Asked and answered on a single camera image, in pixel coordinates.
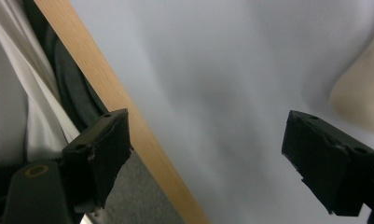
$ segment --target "beige object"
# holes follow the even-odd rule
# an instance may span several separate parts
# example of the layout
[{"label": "beige object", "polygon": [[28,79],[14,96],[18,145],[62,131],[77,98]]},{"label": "beige object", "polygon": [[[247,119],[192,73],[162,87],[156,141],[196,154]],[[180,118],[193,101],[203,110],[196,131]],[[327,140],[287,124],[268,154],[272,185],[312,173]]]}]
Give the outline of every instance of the beige object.
[{"label": "beige object", "polygon": [[132,145],[186,223],[209,223],[68,0],[35,0],[109,111],[129,109]]},{"label": "beige object", "polygon": [[374,38],[334,85],[329,101],[341,117],[374,132]]}]

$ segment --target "wooden board edge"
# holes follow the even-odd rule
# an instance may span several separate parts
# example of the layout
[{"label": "wooden board edge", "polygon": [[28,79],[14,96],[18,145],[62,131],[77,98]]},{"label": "wooden board edge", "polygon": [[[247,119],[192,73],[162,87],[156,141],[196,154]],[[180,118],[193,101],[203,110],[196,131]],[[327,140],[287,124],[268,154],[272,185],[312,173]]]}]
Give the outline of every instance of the wooden board edge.
[{"label": "wooden board edge", "polygon": [[210,223],[68,0],[35,0],[109,111],[128,108],[132,145],[186,223]]}]

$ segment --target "black plastic mount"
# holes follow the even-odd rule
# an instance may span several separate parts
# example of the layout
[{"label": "black plastic mount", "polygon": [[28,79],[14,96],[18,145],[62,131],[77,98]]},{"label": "black plastic mount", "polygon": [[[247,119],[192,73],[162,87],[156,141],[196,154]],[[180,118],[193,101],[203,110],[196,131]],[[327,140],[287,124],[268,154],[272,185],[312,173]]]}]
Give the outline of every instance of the black plastic mount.
[{"label": "black plastic mount", "polygon": [[357,217],[363,203],[374,223],[374,150],[327,122],[290,111],[283,154],[327,211]]},{"label": "black plastic mount", "polygon": [[131,155],[128,111],[101,116],[62,151],[62,160],[37,161],[12,176],[4,221],[79,223],[105,206]]}]

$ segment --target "white fabric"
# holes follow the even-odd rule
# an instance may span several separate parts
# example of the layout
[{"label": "white fabric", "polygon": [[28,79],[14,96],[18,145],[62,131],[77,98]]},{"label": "white fabric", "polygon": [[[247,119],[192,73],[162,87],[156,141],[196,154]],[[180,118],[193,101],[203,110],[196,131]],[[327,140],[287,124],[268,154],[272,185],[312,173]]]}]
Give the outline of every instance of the white fabric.
[{"label": "white fabric", "polygon": [[374,0],[71,3],[214,224],[366,223],[329,216],[281,147],[296,109],[374,148],[328,103]]},{"label": "white fabric", "polygon": [[23,160],[27,96],[0,45],[0,166]]},{"label": "white fabric", "polygon": [[28,161],[59,158],[78,130],[60,105],[48,59],[18,1],[0,1],[0,43],[28,98]]}]

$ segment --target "gray surface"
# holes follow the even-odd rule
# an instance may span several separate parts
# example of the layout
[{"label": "gray surface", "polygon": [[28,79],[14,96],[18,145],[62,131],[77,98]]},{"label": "gray surface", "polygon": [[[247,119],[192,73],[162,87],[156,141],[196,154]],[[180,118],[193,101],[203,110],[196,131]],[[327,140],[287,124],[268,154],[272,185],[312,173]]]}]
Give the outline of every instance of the gray surface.
[{"label": "gray surface", "polygon": [[122,166],[97,223],[184,223],[140,158],[133,151]]},{"label": "gray surface", "polygon": [[335,80],[374,35],[374,0],[71,0],[213,223],[329,216],[281,155],[290,109],[336,117]]}]

